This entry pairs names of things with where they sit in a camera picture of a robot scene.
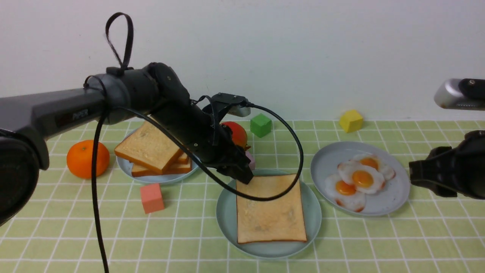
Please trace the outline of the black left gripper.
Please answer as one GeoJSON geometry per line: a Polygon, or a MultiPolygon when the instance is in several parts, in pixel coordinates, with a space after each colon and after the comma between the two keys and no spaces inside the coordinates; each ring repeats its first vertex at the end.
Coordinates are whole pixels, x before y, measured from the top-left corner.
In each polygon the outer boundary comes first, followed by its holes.
{"type": "Polygon", "coordinates": [[[253,179],[244,150],[196,105],[168,103],[167,130],[206,166],[246,185],[253,179]]]}

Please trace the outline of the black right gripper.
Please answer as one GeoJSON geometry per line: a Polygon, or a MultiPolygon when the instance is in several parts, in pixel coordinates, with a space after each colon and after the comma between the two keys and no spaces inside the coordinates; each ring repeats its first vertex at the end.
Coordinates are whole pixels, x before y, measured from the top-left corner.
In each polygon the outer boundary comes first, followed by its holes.
{"type": "Polygon", "coordinates": [[[424,160],[409,162],[410,183],[444,198],[458,194],[485,198],[485,132],[471,131],[457,147],[432,149],[424,160]]]}

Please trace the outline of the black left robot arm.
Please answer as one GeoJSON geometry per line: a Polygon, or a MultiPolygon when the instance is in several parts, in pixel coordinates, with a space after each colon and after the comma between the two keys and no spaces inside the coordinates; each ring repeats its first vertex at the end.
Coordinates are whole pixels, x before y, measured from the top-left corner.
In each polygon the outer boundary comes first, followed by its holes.
{"type": "Polygon", "coordinates": [[[23,209],[39,171],[48,169],[48,139],[99,119],[109,108],[107,124],[133,117],[123,107],[150,115],[205,166],[243,182],[253,178],[243,149],[192,103],[171,67],[151,63],[122,75],[108,69],[85,88],[1,98],[1,224],[23,209]]]}

